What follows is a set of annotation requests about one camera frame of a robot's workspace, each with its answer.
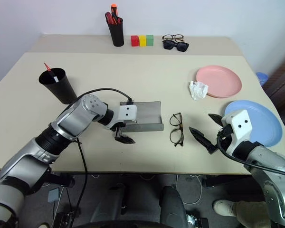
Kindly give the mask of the grey metal tray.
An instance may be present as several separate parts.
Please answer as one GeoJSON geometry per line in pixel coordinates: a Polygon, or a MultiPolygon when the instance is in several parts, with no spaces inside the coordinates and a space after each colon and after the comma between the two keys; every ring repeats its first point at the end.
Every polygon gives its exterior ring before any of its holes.
{"type": "Polygon", "coordinates": [[[164,130],[161,116],[161,102],[134,102],[137,107],[135,122],[128,122],[122,131],[125,133],[159,132],[164,130]]]}

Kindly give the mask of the crumpled white tissue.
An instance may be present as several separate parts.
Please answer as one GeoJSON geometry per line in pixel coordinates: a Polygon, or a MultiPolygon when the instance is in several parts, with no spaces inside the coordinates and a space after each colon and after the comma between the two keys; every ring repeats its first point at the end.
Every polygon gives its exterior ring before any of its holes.
{"type": "Polygon", "coordinates": [[[189,91],[193,100],[199,100],[206,97],[209,86],[200,81],[190,81],[189,91]]]}

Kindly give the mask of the pink plate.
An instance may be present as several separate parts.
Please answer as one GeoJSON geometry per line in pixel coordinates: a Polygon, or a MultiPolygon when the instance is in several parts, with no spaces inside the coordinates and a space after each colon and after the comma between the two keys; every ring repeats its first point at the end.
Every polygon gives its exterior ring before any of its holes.
{"type": "Polygon", "coordinates": [[[196,73],[196,80],[208,86],[208,95],[227,98],[236,95],[242,89],[239,76],[223,66],[205,66],[196,73]]]}

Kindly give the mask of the blue plate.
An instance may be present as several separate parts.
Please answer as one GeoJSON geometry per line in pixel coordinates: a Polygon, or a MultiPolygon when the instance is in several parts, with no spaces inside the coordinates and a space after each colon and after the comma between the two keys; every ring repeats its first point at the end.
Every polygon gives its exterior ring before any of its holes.
{"type": "Polygon", "coordinates": [[[280,142],[283,135],[282,126],[269,109],[253,101],[237,100],[227,105],[224,114],[241,109],[247,110],[252,124],[251,142],[259,142],[265,147],[271,147],[280,142]]]}

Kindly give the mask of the thin brown rimmed glasses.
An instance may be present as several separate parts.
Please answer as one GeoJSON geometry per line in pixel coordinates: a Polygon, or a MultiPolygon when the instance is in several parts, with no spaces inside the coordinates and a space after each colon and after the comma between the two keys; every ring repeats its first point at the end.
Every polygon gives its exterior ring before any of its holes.
{"type": "Polygon", "coordinates": [[[171,41],[175,41],[175,42],[183,42],[184,36],[181,34],[176,34],[176,35],[167,34],[167,35],[162,36],[162,40],[171,40],[171,41]]]}

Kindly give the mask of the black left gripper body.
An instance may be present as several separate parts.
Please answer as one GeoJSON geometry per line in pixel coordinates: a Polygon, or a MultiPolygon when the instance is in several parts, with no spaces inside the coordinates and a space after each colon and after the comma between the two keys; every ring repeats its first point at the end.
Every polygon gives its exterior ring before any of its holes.
{"type": "Polygon", "coordinates": [[[111,131],[112,132],[115,132],[115,136],[114,136],[114,139],[116,141],[125,141],[125,137],[122,136],[122,132],[121,132],[121,129],[125,127],[125,124],[124,123],[115,123],[113,125],[113,127],[111,128],[111,131]]]}

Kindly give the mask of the wide black cup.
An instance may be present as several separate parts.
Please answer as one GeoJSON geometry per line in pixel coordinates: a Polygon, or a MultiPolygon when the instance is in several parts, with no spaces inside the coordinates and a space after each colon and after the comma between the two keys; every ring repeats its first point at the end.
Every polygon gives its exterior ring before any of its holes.
{"type": "Polygon", "coordinates": [[[57,82],[48,71],[44,71],[39,76],[39,82],[44,85],[61,103],[65,105],[72,104],[77,99],[77,95],[67,78],[65,70],[62,68],[52,68],[51,72],[58,79],[57,82]]]}

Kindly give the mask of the khaki trouser leg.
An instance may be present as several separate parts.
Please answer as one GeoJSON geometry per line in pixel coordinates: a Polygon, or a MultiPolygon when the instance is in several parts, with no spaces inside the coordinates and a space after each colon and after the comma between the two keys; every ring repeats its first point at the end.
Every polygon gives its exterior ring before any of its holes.
{"type": "Polygon", "coordinates": [[[238,201],[233,212],[237,220],[246,228],[271,228],[266,203],[238,201]]]}

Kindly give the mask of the dark rounded shape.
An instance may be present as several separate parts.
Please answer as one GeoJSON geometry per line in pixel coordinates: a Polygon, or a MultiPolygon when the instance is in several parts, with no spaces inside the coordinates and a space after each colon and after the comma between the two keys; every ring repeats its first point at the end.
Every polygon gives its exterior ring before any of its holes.
{"type": "Polygon", "coordinates": [[[172,228],[188,228],[187,214],[180,194],[171,186],[161,191],[160,223],[172,228]]]}

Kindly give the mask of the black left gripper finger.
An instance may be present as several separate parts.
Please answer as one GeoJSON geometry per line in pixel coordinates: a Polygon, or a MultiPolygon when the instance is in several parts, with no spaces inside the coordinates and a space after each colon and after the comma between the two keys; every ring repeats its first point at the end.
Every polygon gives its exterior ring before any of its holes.
{"type": "Polygon", "coordinates": [[[135,141],[132,138],[125,136],[125,135],[115,136],[114,139],[123,144],[135,144],[135,141]]]}

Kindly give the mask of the white shoe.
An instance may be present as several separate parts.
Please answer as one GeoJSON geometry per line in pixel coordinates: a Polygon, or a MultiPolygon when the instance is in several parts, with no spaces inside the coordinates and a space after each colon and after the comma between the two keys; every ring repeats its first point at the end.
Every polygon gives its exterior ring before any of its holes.
{"type": "Polygon", "coordinates": [[[224,217],[236,217],[235,202],[225,199],[213,202],[213,210],[224,217]]]}

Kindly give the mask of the tall narrow black cup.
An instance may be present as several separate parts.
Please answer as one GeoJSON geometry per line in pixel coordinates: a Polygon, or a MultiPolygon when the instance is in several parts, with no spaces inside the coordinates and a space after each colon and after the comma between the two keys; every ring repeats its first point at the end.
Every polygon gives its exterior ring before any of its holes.
{"type": "Polygon", "coordinates": [[[110,24],[107,23],[113,45],[116,47],[121,47],[124,45],[124,33],[123,33],[123,19],[118,18],[120,23],[119,24],[110,24]]]}

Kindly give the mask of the black floor device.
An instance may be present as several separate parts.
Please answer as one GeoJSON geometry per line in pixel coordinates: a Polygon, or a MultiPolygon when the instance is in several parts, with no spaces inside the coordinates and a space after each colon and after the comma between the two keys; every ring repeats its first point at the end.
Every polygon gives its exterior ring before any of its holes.
{"type": "Polygon", "coordinates": [[[60,212],[57,213],[54,219],[52,228],[70,228],[71,221],[74,217],[73,212],[60,212]]]}

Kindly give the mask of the red marker with white label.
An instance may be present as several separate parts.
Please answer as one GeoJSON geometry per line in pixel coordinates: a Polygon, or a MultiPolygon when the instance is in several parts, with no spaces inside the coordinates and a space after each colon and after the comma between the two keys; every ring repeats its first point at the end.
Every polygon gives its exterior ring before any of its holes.
{"type": "Polygon", "coordinates": [[[45,65],[45,67],[46,67],[46,69],[47,69],[47,72],[53,77],[54,81],[55,81],[55,82],[58,82],[59,79],[58,79],[58,77],[55,75],[55,73],[52,71],[52,69],[51,69],[45,62],[44,62],[44,65],[45,65]]]}

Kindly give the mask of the black table foot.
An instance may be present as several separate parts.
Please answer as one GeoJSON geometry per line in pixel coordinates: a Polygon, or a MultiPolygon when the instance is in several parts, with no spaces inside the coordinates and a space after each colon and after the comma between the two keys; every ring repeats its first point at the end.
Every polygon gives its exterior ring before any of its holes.
{"type": "Polygon", "coordinates": [[[214,188],[251,177],[251,175],[205,175],[201,183],[205,188],[214,188]]]}

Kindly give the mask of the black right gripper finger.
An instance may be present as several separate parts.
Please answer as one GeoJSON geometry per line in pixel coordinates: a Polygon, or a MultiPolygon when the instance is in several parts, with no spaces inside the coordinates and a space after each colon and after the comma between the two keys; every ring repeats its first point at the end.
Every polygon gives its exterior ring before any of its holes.
{"type": "Polygon", "coordinates": [[[208,140],[202,132],[199,130],[189,127],[190,133],[193,137],[202,145],[204,146],[209,154],[215,153],[219,148],[217,145],[213,145],[210,140],[208,140]]]}
{"type": "Polygon", "coordinates": [[[220,126],[224,126],[223,122],[222,122],[222,116],[220,116],[219,114],[208,114],[208,116],[218,125],[220,126]]]}

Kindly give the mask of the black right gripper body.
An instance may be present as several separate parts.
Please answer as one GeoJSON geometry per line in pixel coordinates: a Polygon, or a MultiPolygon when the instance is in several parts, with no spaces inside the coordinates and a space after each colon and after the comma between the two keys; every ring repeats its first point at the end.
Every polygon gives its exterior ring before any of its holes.
{"type": "Polygon", "coordinates": [[[233,130],[230,124],[221,128],[217,134],[217,146],[221,152],[227,152],[228,147],[232,142],[233,130]]]}

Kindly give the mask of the brown wooden furniture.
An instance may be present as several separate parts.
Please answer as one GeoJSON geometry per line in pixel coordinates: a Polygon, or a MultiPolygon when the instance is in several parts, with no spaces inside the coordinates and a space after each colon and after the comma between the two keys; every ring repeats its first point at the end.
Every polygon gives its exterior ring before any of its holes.
{"type": "Polygon", "coordinates": [[[285,61],[270,76],[263,89],[285,123],[285,61]]]}

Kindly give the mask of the small grey box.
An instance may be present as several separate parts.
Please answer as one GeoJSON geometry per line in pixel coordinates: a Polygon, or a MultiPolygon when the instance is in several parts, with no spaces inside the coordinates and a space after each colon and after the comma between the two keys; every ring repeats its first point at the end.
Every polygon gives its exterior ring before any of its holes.
{"type": "Polygon", "coordinates": [[[48,192],[48,198],[47,198],[48,203],[58,201],[59,195],[60,195],[60,189],[59,188],[55,188],[55,189],[50,190],[48,192]]]}

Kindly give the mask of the tortoiseshell rimmed glasses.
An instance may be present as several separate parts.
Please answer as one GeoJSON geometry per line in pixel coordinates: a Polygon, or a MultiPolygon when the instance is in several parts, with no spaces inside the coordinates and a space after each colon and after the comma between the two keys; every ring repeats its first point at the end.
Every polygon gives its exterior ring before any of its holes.
{"type": "Polygon", "coordinates": [[[184,133],[183,133],[183,123],[182,123],[182,114],[176,113],[173,114],[170,119],[169,123],[174,129],[170,132],[170,141],[176,147],[178,145],[183,146],[184,143],[184,133]]]}

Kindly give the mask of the blue bottle cap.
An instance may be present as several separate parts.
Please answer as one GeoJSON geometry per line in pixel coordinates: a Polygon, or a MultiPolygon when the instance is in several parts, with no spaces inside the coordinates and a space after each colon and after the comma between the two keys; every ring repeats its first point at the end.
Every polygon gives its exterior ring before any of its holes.
{"type": "Polygon", "coordinates": [[[256,72],[256,76],[261,86],[263,86],[269,79],[269,76],[262,72],[256,72]]]}

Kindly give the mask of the black sunglasses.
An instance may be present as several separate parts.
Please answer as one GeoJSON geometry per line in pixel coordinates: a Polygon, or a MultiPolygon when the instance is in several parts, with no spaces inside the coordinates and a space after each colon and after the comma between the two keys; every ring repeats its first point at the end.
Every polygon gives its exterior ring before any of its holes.
{"type": "Polygon", "coordinates": [[[185,42],[175,42],[172,40],[164,40],[163,42],[163,48],[166,50],[171,50],[173,48],[176,48],[180,52],[187,51],[189,44],[185,42]]]}

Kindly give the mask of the orange capped black marker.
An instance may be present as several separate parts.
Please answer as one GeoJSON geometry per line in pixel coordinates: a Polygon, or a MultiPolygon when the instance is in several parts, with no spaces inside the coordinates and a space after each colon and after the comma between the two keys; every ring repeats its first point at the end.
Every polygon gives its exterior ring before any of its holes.
{"type": "Polygon", "coordinates": [[[118,10],[117,10],[117,5],[115,3],[111,4],[111,15],[115,24],[118,24],[119,23],[118,10]]]}

